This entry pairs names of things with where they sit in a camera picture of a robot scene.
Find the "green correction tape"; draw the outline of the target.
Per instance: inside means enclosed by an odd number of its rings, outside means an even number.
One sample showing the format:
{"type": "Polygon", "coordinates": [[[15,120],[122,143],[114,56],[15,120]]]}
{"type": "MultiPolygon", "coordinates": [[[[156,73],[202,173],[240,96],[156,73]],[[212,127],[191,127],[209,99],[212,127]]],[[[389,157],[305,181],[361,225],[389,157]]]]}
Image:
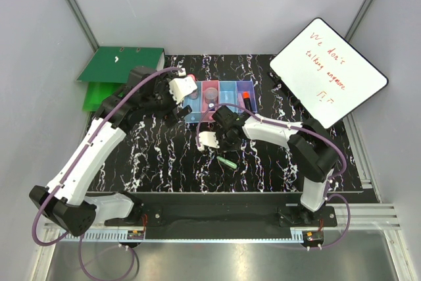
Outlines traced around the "green correction tape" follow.
{"type": "Polygon", "coordinates": [[[237,164],[236,164],[236,163],[234,163],[234,162],[232,162],[232,161],[230,161],[230,160],[228,160],[228,159],[225,159],[225,158],[223,158],[223,157],[221,157],[221,156],[217,156],[216,158],[217,158],[217,160],[218,160],[220,163],[222,163],[222,164],[224,164],[224,165],[226,165],[226,166],[230,167],[230,168],[231,168],[231,169],[233,169],[233,170],[235,170],[235,169],[237,168],[237,164]]]}

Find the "clear purple pin box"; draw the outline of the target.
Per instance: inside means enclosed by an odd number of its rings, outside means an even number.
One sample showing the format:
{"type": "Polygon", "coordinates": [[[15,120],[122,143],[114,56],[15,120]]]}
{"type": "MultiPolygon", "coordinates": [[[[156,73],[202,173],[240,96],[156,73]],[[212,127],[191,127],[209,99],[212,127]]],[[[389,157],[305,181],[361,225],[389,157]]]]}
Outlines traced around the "clear purple pin box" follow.
{"type": "Polygon", "coordinates": [[[210,87],[204,90],[203,95],[207,104],[215,104],[218,101],[219,92],[217,88],[210,87]]]}

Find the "four-compartment pastel drawer organizer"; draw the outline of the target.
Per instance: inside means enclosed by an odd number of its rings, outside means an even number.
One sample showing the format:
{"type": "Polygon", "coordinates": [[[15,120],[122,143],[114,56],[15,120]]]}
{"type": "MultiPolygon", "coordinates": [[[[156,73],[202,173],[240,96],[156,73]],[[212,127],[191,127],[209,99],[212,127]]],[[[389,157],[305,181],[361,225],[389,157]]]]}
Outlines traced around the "four-compartment pastel drawer organizer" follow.
{"type": "Polygon", "coordinates": [[[192,112],[187,115],[184,120],[188,124],[198,123],[206,110],[208,110],[208,104],[204,100],[204,90],[206,88],[214,87],[218,89],[219,96],[218,101],[215,104],[219,103],[229,103],[236,104],[240,107],[244,107],[243,103],[243,92],[248,91],[251,104],[253,108],[253,113],[257,113],[257,103],[256,96],[254,91],[254,83],[251,80],[240,80],[240,81],[219,81],[219,80],[209,80],[209,81],[197,81],[199,88],[199,96],[197,99],[190,99],[188,96],[184,99],[182,107],[190,105],[192,112]]]}

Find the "pink capped pencil tube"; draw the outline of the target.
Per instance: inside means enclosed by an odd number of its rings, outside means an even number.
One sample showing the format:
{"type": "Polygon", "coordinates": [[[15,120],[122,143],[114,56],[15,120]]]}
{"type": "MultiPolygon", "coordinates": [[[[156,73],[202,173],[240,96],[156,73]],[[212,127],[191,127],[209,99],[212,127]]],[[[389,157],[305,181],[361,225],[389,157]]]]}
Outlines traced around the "pink capped pencil tube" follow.
{"type": "Polygon", "coordinates": [[[197,99],[198,96],[199,96],[199,88],[198,88],[198,85],[197,85],[196,78],[193,74],[188,74],[187,76],[194,81],[194,88],[195,88],[194,91],[191,94],[188,95],[188,97],[190,99],[197,99]]]}

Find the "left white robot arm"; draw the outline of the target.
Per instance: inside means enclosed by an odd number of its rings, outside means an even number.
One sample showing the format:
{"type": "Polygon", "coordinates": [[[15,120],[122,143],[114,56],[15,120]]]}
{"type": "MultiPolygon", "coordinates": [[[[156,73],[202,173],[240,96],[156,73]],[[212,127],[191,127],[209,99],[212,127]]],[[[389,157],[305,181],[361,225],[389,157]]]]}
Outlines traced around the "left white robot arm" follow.
{"type": "Polygon", "coordinates": [[[191,112],[179,108],[197,90],[195,80],[181,68],[155,70],[137,66],[116,92],[104,99],[89,130],[65,164],[46,186],[34,186],[29,197],[45,217],[65,234],[80,237],[94,224],[121,220],[136,225],[142,217],[142,201],[128,192],[88,196],[95,175],[131,129],[147,115],[172,126],[191,112]]]}

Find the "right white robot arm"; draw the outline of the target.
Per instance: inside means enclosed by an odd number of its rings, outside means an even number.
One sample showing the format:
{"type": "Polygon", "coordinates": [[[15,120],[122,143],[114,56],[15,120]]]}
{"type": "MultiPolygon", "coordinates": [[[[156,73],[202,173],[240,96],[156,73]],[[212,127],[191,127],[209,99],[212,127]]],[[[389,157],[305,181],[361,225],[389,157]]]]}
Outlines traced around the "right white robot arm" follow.
{"type": "Polygon", "coordinates": [[[212,115],[219,128],[210,134],[209,142],[199,135],[199,143],[223,151],[231,151],[242,140],[264,141],[286,148],[293,155],[304,176],[303,191],[297,207],[284,207],[280,216],[289,224],[313,226],[322,218],[327,202],[328,182],[332,179],[341,151],[319,121],[284,122],[269,119],[243,108],[231,111],[227,104],[212,115]]]}

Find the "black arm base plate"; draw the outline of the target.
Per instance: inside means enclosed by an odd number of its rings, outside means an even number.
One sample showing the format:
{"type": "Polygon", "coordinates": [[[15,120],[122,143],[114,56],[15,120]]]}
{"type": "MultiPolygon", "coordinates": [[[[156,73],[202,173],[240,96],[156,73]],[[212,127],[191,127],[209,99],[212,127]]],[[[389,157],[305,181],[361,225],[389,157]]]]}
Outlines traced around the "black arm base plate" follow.
{"type": "Polygon", "coordinates": [[[137,194],[134,215],[112,217],[107,226],[129,230],[145,225],[145,239],[168,242],[293,242],[302,231],[336,229],[347,213],[374,206],[373,195],[331,193],[314,213],[298,193],[145,193],[137,194]]]}

